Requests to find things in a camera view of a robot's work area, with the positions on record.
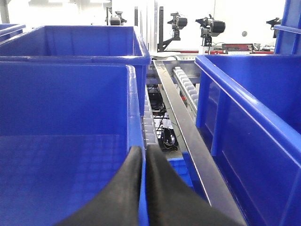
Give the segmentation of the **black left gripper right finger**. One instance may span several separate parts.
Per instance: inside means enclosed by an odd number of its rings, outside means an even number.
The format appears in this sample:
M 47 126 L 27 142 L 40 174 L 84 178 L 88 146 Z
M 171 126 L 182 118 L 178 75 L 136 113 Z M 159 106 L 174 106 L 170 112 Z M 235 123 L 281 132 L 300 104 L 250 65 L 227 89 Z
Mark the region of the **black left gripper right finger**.
M 151 226 L 244 226 L 217 167 L 200 173 L 205 198 L 194 192 L 170 165 L 159 145 L 146 148 L 146 198 Z

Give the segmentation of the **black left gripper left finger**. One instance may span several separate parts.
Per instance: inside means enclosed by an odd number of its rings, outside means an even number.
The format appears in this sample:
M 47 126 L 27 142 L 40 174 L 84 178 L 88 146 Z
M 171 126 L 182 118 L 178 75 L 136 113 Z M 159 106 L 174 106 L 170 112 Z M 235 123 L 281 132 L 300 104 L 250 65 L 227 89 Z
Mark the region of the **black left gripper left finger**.
M 142 179 L 142 149 L 132 146 L 110 182 L 57 226 L 137 226 Z

